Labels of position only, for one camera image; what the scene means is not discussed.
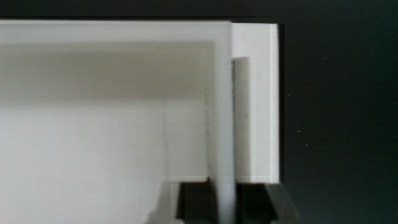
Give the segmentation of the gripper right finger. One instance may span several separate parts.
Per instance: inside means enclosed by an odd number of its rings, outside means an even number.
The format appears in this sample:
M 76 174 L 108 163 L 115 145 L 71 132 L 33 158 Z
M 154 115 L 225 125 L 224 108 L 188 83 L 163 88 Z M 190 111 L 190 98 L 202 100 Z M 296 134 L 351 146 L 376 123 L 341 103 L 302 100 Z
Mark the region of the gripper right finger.
M 236 224 L 300 224 L 300 215 L 282 184 L 236 185 Z

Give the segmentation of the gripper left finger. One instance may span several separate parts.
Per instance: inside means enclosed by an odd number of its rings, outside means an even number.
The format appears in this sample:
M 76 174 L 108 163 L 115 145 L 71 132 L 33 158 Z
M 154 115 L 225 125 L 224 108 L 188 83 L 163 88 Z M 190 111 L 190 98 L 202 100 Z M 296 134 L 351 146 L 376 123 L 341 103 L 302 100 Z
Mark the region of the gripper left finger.
M 209 180 L 161 184 L 154 224 L 216 224 L 216 196 Z

